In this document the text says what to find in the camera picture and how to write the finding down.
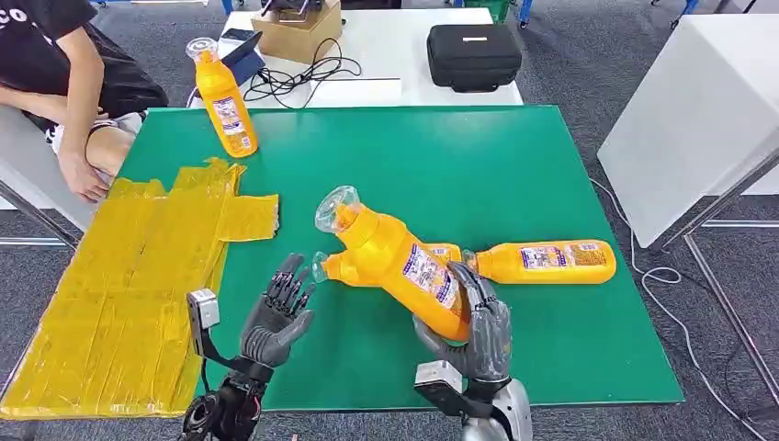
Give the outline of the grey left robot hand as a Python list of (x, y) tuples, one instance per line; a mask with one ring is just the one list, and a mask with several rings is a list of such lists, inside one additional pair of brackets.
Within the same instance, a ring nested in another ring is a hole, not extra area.
[(291, 253), (277, 268), (244, 323), (239, 355), (269, 368), (287, 362), (291, 346), (310, 328), (307, 307), (316, 284), (308, 281), (304, 256)]

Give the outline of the person's left hand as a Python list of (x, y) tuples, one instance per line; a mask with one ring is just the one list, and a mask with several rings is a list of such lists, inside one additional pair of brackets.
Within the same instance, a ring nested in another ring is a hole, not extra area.
[(84, 153), (61, 149), (58, 161), (67, 186), (76, 196), (97, 203), (107, 195), (107, 184), (86, 161)]

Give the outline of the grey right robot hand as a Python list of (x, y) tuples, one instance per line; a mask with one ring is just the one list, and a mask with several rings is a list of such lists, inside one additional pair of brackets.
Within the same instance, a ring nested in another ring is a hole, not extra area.
[(489, 280), (466, 265), (451, 262), (448, 268), (464, 288), (468, 300), (468, 340), (460, 346), (451, 345), (421, 319), (414, 317), (413, 329), (417, 337), (437, 358), (450, 363), (468, 379), (482, 382), (506, 380), (509, 377), (512, 331), (508, 307), (497, 298)]

